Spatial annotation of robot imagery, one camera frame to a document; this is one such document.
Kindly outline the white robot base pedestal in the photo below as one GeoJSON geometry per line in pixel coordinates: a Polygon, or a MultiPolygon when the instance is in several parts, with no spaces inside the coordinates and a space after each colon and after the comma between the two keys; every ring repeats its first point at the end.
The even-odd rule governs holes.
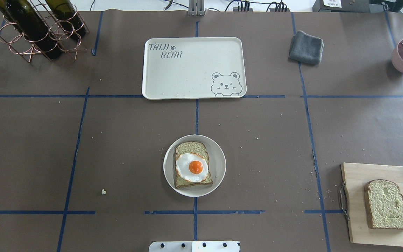
{"type": "Polygon", "coordinates": [[[239,241],[162,241],[152,242],[149,252],[240,252],[239,241]]]}

